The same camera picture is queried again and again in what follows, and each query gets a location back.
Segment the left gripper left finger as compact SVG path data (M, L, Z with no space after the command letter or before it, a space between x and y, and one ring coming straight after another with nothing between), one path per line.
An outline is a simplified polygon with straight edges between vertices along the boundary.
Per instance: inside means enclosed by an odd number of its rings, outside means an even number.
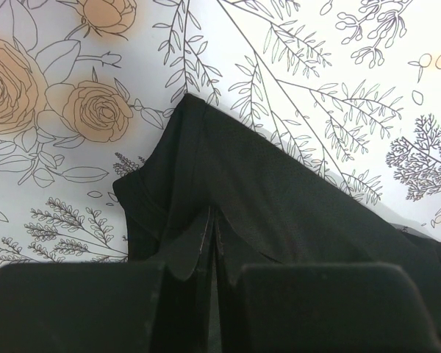
M0 268L0 352L206 352L213 225L142 262Z

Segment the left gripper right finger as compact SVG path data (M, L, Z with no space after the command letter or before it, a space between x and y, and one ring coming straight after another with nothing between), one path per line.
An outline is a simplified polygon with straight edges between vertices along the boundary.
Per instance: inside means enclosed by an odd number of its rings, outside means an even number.
M441 352L420 294L385 263L279 265L215 219L224 352Z

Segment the black t shirt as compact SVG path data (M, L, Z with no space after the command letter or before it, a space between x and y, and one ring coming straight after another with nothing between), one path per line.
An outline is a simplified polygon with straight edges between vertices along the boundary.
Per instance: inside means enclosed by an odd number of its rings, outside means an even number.
M441 337L441 243L397 230L195 96L183 97L143 167L113 190L126 216L130 260L171 245L210 209L264 260L399 265Z

